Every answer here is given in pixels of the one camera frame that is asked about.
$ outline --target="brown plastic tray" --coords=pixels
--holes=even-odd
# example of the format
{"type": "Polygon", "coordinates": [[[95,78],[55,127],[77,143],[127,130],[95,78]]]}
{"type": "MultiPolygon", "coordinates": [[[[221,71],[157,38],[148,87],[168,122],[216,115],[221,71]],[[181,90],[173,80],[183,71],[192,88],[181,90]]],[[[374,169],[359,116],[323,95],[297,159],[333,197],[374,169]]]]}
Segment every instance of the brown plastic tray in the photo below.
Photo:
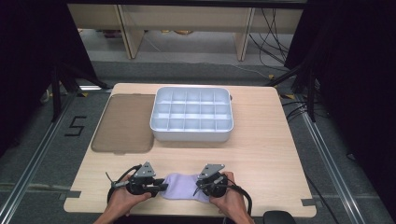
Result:
{"type": "Polygon", "coordinates": [[[149,127],[155,94],[114,94],[92,139],[96,152],[145,153],[154,136],[149,127]]]}

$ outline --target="wooden tabletop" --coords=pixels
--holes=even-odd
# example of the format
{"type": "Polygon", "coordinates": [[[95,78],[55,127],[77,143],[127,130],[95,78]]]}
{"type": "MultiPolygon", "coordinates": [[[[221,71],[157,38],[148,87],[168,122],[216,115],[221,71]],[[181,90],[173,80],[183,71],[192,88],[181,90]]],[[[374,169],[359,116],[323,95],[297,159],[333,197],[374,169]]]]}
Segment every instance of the wooden tabletop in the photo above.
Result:
{"type": "MultiPolygon", "coordinates": [[[[111,94],[155,94],[163,84],[117,84],[111,94]]],[[[276,89],[271,87],[219,86],[232,99],[234,126],[224,143],[159,142],[148,153],[116,155],[94,152],[91,145],[78,170],[71,191],[78,198],[67,198],[67,212],[102,213],[110,181],[106,172],[118,179],[126,170],[149,161],[155,178],[172,173],[199,174],[207,163],[224,164],[222,171],[232,171],[236,184],[248,192],[253,201],[252,215],[283,210],[294,217],[313,217],[314,205],[304,177],[289,125],[276,89]]],[[[139,215],[220,216],[214,205],[188,200],[166,200],[158,195],[132,210],[139,215]]]]}

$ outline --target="forearm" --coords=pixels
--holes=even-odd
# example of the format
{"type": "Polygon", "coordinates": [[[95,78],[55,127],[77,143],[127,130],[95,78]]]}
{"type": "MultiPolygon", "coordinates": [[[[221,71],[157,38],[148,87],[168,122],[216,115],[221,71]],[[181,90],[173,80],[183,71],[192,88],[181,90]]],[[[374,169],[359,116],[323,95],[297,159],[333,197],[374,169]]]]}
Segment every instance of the forearm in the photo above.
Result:
{"type": "Polygon", "coordinates": [[[251,218],[248,213],[233,215],[231,216],[231,219],[236,224],[254,224],[253,218],[251,218]]]}
{"type": "Polygon", "coordinates": [[[104,212],[93,224],[111,224],[116,220],[111,214],[104,212]]]}

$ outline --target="white cloth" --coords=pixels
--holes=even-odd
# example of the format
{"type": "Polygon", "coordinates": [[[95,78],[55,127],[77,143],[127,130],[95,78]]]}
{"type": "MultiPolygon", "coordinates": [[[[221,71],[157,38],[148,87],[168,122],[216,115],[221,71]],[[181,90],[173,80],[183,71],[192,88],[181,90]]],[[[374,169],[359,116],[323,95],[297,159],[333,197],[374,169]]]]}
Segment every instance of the white cloth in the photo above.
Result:
{"type": "Polygon", "coordinates": [[[168,188],[165,191],[160,191],[160,195],[170,200],[196,200],[209,203],[209,196],[206,196],[201,190],[193,195],[197,189],[195,184],[197,180],[198,175],[170,174],[163,181],[164,184],[168,184],[168,188]]]}

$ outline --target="human hand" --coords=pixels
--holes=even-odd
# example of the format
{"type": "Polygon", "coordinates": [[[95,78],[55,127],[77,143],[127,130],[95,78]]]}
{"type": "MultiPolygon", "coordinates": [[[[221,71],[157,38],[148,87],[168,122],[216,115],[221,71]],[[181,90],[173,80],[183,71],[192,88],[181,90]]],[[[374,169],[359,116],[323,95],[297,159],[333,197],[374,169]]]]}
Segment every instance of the human hand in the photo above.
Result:
{"type": "MultiPolygon", "coordinates": [[[[125,176],[121,181],[128,180],[130,175],[125,176]]],[[[141,195],[133,195],[125,187],[115,189],[108,201],[105,212],[99,216],[94,224],[112,223],[117,218],[129,216],[131,209],[147,199],[151,198],[151,193],[146,192],[141,195]]]]}
{"type": "MultiPolygon", "coordinates": [[[[232,172],[224,172],[229,179],[228,185],[235,183],[232,172]]],[[[219,213],[232,219],[237,224],[251,224],[253,219],[247,212],[244,197],[234,189],[227,188],[225,194],[220,198],[210,196],[209,201],[219,208],[219,213]]]]}

